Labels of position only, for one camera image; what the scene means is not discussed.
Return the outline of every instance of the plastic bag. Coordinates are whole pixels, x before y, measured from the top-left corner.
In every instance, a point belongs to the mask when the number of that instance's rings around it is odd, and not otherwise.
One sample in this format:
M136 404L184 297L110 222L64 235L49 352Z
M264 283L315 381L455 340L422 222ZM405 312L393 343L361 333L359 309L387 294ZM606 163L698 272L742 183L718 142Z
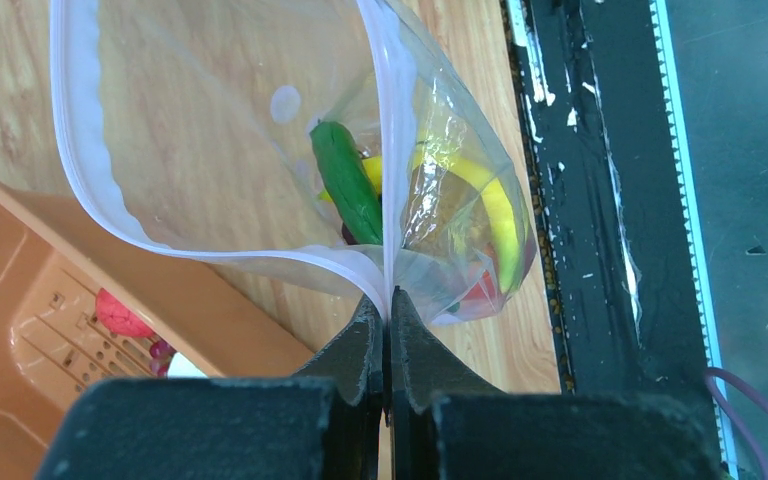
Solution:
M513 164L401 3L53 0L51 16L62 163L119 238L357 287L385 316L399 286L437 323L499 312L525 277L535 243ZM348 132L379 196L371 243L347 244L357 226L315 154L323 125Z

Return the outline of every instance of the red toy fruit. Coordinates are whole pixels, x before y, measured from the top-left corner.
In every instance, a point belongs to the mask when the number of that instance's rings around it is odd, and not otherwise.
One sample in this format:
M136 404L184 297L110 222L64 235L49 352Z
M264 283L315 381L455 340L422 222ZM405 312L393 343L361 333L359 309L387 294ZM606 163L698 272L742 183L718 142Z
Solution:
M150 337L154 331L105 289L95 297L95 315L112 333L126 337Z
M464 295L462 301L490 301L495 302L498 300L499 292L496 291L496 281L493 275L488 271L484 271L484 275L481 276L481 280L475 284L475 286Z
M151 373L157 377L166 377L169 373L169 364L172 363L172 357L168 358L152 358L148 362L148 367Z
M175 349L166 340L160 339L151 344L148 353L151 355L151 358L165 358L174 355Z

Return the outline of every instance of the green cucumber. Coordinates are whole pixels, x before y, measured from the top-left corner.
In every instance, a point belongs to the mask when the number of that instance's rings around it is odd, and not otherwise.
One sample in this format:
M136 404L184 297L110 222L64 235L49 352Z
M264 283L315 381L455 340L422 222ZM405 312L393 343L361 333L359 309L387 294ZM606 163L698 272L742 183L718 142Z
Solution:
M325 191L346 228L361 245L383 245L381 204L351 132L340 123L322 122L311 130L310 140Z

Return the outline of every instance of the wooden table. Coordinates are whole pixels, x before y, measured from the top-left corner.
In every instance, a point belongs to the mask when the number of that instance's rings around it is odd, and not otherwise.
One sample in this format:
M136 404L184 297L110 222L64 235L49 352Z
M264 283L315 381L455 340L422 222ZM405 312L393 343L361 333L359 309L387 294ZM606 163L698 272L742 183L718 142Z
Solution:
M473 92L525 179L516 103L497 0L409 0ZM51 117L46 2L0 0L0 181L70 194ZM335 298L256 275L221 273L313 349L350 317ZM510 391L555 392L558 376L540 262L498 318L434 332L470 367Z

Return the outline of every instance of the yellow banana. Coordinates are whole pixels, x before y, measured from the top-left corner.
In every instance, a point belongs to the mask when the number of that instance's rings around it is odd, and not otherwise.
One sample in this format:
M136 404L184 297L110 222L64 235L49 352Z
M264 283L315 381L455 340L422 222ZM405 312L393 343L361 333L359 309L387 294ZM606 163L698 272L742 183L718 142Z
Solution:
M380 195L382 184L381 157L366 158L362 163L367 177L369 177L376 193ZM434 156L430 152L417 153L414 155L411 169L414 170L423 163L439 165L480 192L481 201L490 220L493 246L498 260L499 289L502 293L508 293L519 287L525 268L525 265L521 265L525 239L518 238L514 208L499 179L484 166L453 153L446 152L438 156ZM319 198L331 201L327 192L322 192Z

